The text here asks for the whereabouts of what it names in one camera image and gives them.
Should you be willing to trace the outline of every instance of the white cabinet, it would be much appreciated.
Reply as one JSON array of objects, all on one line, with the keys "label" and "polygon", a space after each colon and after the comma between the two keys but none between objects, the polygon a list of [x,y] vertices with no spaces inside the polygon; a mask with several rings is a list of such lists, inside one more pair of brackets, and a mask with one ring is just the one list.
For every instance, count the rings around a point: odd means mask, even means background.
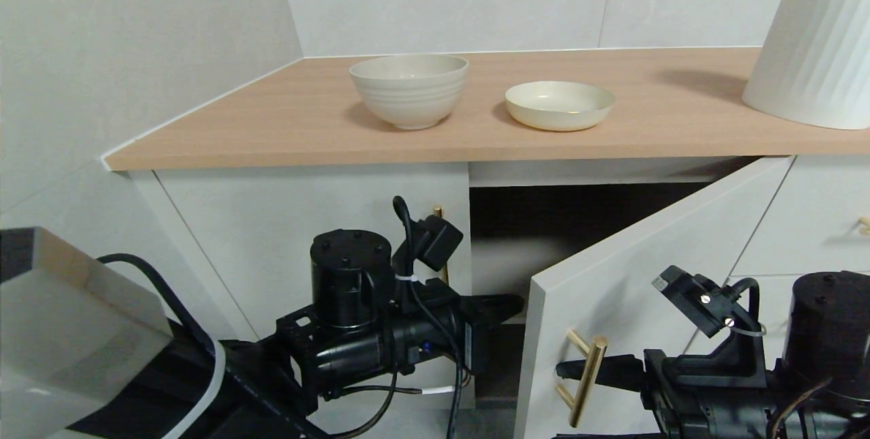
[{"label": "white cabinet", "polygon": [[[394,249],[404,238],[392,197],[402,195],[415,219],[441,205],[466,234],[450,260],[451,286],[470,294],[470,222],[467,164],[312,166],[286,169],[209,169],[157,173],[178,213],[258,336],[275,319],[311,303],[311,240],[336,228],[379,232]],[[417,263],[417,274],[431,275]],[[453,362],[433,359],[400,386],[453,383]],[[378,408],[367,393],[326,408]],[[473,391],[466,395],[473,396]],[[450,396],[402,396],[394,407],[449,407]]]},{"label": "white cabinet", "polygon": [[655,431],[636,393],[596,387],[579,429],[556,394],[555,367],[578,359],[568,330],[603,334],[609,355],[683,352],[694,325],[650,282],[674,264],[723,283],[791,164],[762,158],[532,279],[514,437]]},{"label": "white cabinet", "polygon": [[870,155],[796,158],[734,275],[870,270]]}]

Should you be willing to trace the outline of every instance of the black cable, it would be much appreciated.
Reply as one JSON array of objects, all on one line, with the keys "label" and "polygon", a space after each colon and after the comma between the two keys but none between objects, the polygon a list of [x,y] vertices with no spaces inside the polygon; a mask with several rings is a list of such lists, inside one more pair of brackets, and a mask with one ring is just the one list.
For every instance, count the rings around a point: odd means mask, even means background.
[{"label": "black cable", "polygon": [[[203,330],[196,319],[193,318],[193,315],[187,311],[187,308],[181,300],[178,300],[178,297],[174,291],[172,291],[172,288],[170,288],[166,283],[164,278],[162,278],[160,272],[158,272],[154,266],[150,265],[147,260],[144,260],[139,256],[134,256],[131,253],[111,253],[108,256],[97,258],[97,262],[103,264],[108,264],[110,262],[126,262],[127,264],[136,266],[136,268],[148,278],[148,281],[152,282],[152,285],[154,285],[156,290],[158,290],[162,299],[165,300],[169,308],[178,317],[180,324],[190,332],[191,336],[193,336],[193,339],[198,343],[200,349],[214,358],[215,349],[211,337],[205,333],[205,330]],[[329,434],[316,425],[310,423],[307,418],[302,417],[302,415],[296,413],[295,410],[283,407],[282,404],[274,402],[268,398],[268,396],[247,377],[245,371],[236,368],[236,366],[230,362],[229,356],[227,356],[226,359],[226,374],[229,374],[233,381],[236,381],[236,383],[239,384],[239,386],[242,387],[242,389],[245,390],[257,403],[283,419],[286,423],[290,424],[293,429],[303,434],[305,437],[311,439],[330,439]]]},{"label": "black cable", "polygon": [[[375,297],[375,281],[372,279],[372,275],[366,273],[366,277],[369,279],[369,287],[372,288],[372,310],[378,309],[378,300]],[[396,362],[396,342],[394,340],[394,336],[392,336],[392,320],[389,319],[389,310],[385,310],[383,312],[383,328],[385,328],[385,333],[389,342],[387,345],[389,346],[389,358],[392,359],[392,381],[388,387],[384,387],[387,392],[386,398],[383,400],[381,407],[378,411],[373,415],[372,418],[367,420],[366,423],[357,427],[356,429],[348,430],[347,432],[342,432],[341,434],[336,434],[334,437],[336,439],[351,439],[351,437],[361,436],[372,430],[374,426],[378,424],[378,422],[383,417],[383,414],[386,413],[386,409],[389,408],[389,405],[392,403],[392,396],[398,391],[396,387],[396,381],[398,380],[398,364]],[[357,387],[358,389],[364,389],[365,386]]]},{"label": "black cable", "polygon": [[418,387],[389,387],[386,385],[364,385],[358,387],[343,387],[339,396],[352,395],[362,391],[389,391],[403,393],[404,395],[423,395],[423,390]]},{"label": "black cable", "polygon": [[[468,386],[472,382],[472,375],[463,373],[462,387]],[[386,385],[363,385],[356,387],[343,387],[338,396],[352,395],[353,393],[361,393],[364,391],[389,391]],[[418,387],[397,387],[396,393],[404,393],[405,395],[423,395],[423,390]]]},{"label": "black cable", "polygon": [[450,420],[447,421],[447,439],[453,439],[454,435],[456,435],[456,416],[459,414],[459,400],[462,395],[462,355],[460,355],[459,346],[457,346],[456,340],[453,339],[450,332],[447,331],[438,318],[435,318],[435,315],[433,315],[429,308],[426,308],[426,305],[422,300],[420,300],[420,296],[417,294],[413,281],[408,281],[408,286],[411,289],[411,295],[414,297],[414,302],[416,302],[417,306],[423,310],[423,314],[426,315],[429,322],[432,322],[432,325],[437,328],[445,339],[447,339],[447,343],[450,344],[451,352],[453,352],[453,361],[456,362],[456,380],[454,380],[453,384],[453,403],[451,403],[450,407]]},{"label": "black cable", "polygon": [[789,402],[786,407],[778,409],[773,417],[767,421],[767,439],[774,439],[780,433],[780,429],[783,426],[783,421],[785,421],[789,415],[792,415],[792,412],[795,411],[796,408],[801,407],[804,403],[806,403],[810,398],[813,398],[818,392],[824,389],[827,385],[831,384],[833,378],[827,378],[826,380],[822,380],[819,383],[816,383],[814,386],[809,387],[809,389],[801,395],[796,396],[792,402]]},{"label": "black cable", "polygon": [[[411,224],[411,212],[408,210],[408,204],[404,202],[404,199],[401,196],[395,196],[392,199],[392,207],[398,214],[398,217],[402,220],[402,225],[404,226],[404,243],[407,246],[407,251],[405,252],[405,261],[404,261],[404,272],[405,276],[410,277],[414,273],[414,259],[416,259],[417,254],[415,253],[414,247],[414,234],[413,234],[413,225]],[[447,331],[444,325],[441,324],[435,315],[427,308],[425,304],[423,304],[422,300],[420,300],[419,294],[417,294],[417,290],[414,287],[413,281],[407,281],[408,287],[411,291],[411,296],[414,298],[414,302],[417,303],[417,306],[423,311],[423,314],[429,319],[429,322],[437,330],[447,339],[447,343],[450,345],[451,352],[453,352],[453,361],[456,362],[456,380],[454,380],[453,384],[453,403],[451,403],[450,407],[450,419],[447,423],[447,439],[453,439],[456,435],[456,416],[459,414],[459,401],[462,398],[462,355],[459,353],[459,345],[456,343],[456,339],[454,339],[453,335]]]},{"label": "black cable", "polygon": [[761,306],[761,289],[759,288],[759,282],[753,278],[743,278],[731,285],[731,290],[736,294],[741,294],[747,289],[749,290],[749,315],[751,315],[755,321],[758,321],[759,306]]}]

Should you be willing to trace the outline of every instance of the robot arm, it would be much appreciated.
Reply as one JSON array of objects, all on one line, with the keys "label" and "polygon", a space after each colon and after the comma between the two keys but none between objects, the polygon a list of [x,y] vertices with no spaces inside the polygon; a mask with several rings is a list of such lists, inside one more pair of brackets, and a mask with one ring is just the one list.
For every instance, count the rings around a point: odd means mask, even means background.
[{"label": "robot arm", "polygon": [[[68,426],[68,429],[109,439],[165,437],[192,408],[202,408],[203,392],[218,375],[226,379],[218,381],[220,387],[214,390],[214,397],[205,403],[207,407],[202,415],[191,419],[181,437],[305,436],[324,439],[333,436],[305,420],[307,415],[317,410],[318,398],[334,400],[348,393],[372,389],[352,385],[378,375],[394,374],[394,386],[389,387],[391,390],[382,411],[363,427],[335,436],[346,439],[370,429],[389,405],[393,393],[423,393],[418,389],[396,389],[395,374],[413,373],[417,364],[442,356],[457,362],[457,381],[451,387],[457,406],[463,383],[467,383],[470,375],[481,373],[487,367],[488,333],[505,319],[518,314],[524,302],[518,296],[507,294],[460,296],[442,281],[416,281],[407,270],[413,260],[421,260],[435,270],[441,269],[459,246],[463,235],[449,222],[434,216],[411,223],[404,201],[397,197],[394,204],[400,218],[404,214],[403,222],[409,234],[400,249],[391,254],[388,240],[363,230],[335,230],[317,235],[311,245],[313,304],[278,319],[276,332],[258,343],[224,340],[215,345],[158,272],[136,256],[113,254],[100,260],[106,263],[128,262],[140,268],[158,288],[182,325],[172,322],[170,330],[162,317],[159,300],[153,294],[46,231],[30,229],[31,232],[46,234],[43,237],[55,241],[54,246],[43,247],[37,243],[38,237],[31,237],[28,241],[26,237],[22,239],[19,232],[4,230],[0,239],[4,269],[4,345],[0,349],[3,358],[3,436],[45,436],[52,428]],[[7,330],[12,328],[8,324],[11,321],[30,321],[37,315],[35,312],[47,312],[47,309],[34,308],[31,303],[35,300],[41,302],[49,294],[44,285],[22,289],[22,282],[36,281],[37,276],[28,276],[19,269],[27,268],[27,264],[7,264],[7,256],[24,254],[20,258],[38,260],[33,253],[49,254],[49,259],[62,266],[67,260],[57,256],[69,251],[75,251],[79,258],[83,258],[92,273],[102,275],[101,281],[121,281],[118,285],[125,285],[126,291],[122,293],[133,308],[139,308],[139,303],[150,303],[152,312],[156,309],[158,314],[155,315],[159,315],[155,324],[158,330],[149,330],[155,334],[154,343],[147,349],[139,349],[139,361],[127,363],[122,375],[125,380],[113,381],[114,389],[106,393],[102,401],[88,402],[89,407],[77,408],[74,413],[54,415],[58,417],[57,423],[49,423],[40,420],[46,414],[52,415],[46,407],[32,408],[34,403],[21,401],[22,395],[16,393],[20,386],[8,389],[16,382],[7,379],[11,375],[7,370],[10,366],[16,366],[16,370],[24,367],[27,358],[14,359],[22,347],[31,351],[32,361],[34,353],[38,355],[52,348],[50,340],[63,338],[67,342],[77,342],[83,338],[87,334],[83,325],[88,322],[80,321],[75,311],[68,312],[62,321],[45,321],[38,328],[38,336],[45,340],[41,342],[43,347],[34,347],[32,340],[19,334],[14,342],[20,346],[5,345]],[[18,277],[7,278],[7,268],[16,268]],[[70,281],[55,281],[55,286],[63,294],[53,297],[53,300],[67,300],[69,294],[75,293]],[[18,305],[7,306],[9,296],[15,298]],[[114,303],[104,300],[94,302],[94,305],[103,314],[115,311],[120,314],[119,319],[127,318],[139,323],[138,319],[125,314],[125,310],[130,309]],[[7,313],[15,318],[8,321]],[[108,319],[95,319],[88,324],[97,328],[106,325],[109,325]],[[226,360],[223,372],[215,371],[218,353]],[[298,375],[293,364],[298,365]],[[90,386],[93,386],[91,381],[99,383],[111,374],[109,371],[115,370],[93,359],[79,359],[67,367],[69,375],[82,380],[86,378]],[[52,385],[55,376],[46,376],[46,373],[49,371],[32,373],[33,380]],[[58,393],[68,396],[69,390],[59,389]],[[33,417],[27,420],[28,415],[13,413],[17,410],[9,408],[10,403],[28,407]]]}]

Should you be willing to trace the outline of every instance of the gold cabinet handle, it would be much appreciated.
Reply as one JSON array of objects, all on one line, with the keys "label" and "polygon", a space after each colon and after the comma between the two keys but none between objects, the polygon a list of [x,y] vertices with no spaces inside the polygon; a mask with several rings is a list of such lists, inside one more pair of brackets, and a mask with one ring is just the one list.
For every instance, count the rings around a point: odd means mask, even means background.
[{"label": "gold cabinet handle", "polygon": [[[441,205],[435,205],[432,207],[432,213],[435,214],[438,218],[444,218],[444,209]],[[441,269],[441,281],[444,281],[444,284],[450,286],[450,273],[447,272],[447,263],[444,263],[444,268]]]},{"label": "gold cabinet handle", "polygon": [[568,403],[568,408],[571,408],[571,413],[568,415],[568,424],[571,427],[577,427],[577,424],[580,423],[583,407],[587,404],[589,393],[595,384],[597,372],[601,368],[601,362],[604,360],[604,353],[607,350],[607,339],[603,336],[594,336],[593,343],[589,345],[577,332],[569,330],[568,340],[583,353],[587,358],[587,362],[585,362],[583,367],[583,375],[580,377],[580,384],[577,386],[577,393],[574,396],[571,396],[565,385],[561,383],[556,385],[556,392],[559,393],[559,396],[562,397],[565,403]]}]

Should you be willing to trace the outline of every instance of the bowl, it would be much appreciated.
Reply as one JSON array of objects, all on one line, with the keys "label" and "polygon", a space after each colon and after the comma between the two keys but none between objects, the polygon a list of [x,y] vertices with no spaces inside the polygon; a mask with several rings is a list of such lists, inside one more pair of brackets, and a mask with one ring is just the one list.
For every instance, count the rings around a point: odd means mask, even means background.
[{"label": "bowl", "polygon": [[574,132],[599,124],[616,102],[612,92],[579,82],[526,82],[504,93],[507,111],[523,125]]},{"label": "bowl", "polygon": [[466,86],[468,60],[454,55],[393,55],[360,62],[351,79],[366,107],[398,128],[419,130],[444,120]]}]

